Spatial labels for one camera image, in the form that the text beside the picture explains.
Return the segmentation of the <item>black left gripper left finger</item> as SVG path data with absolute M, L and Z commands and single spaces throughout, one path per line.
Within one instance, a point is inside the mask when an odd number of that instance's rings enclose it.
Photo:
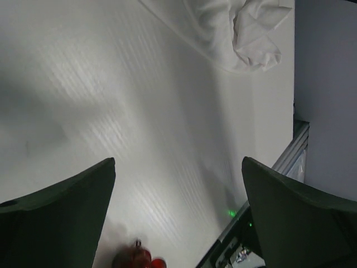
M 1 203 L 1 267 L 92 267 L 114 183 L 107 158 Z

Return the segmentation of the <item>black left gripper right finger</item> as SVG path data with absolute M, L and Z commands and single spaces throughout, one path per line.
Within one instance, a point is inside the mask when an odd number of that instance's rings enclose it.
M 245 157 L 242 175 L 266 267 L 356 267 L 356 202 Z

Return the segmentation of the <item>white cloth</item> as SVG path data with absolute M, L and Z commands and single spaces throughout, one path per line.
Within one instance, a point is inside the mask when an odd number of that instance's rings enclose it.
M 289 16 L 279 1 L 141 1 L 198 53 L 232 73 L 269 70 L 282 54 L 269 38 Z

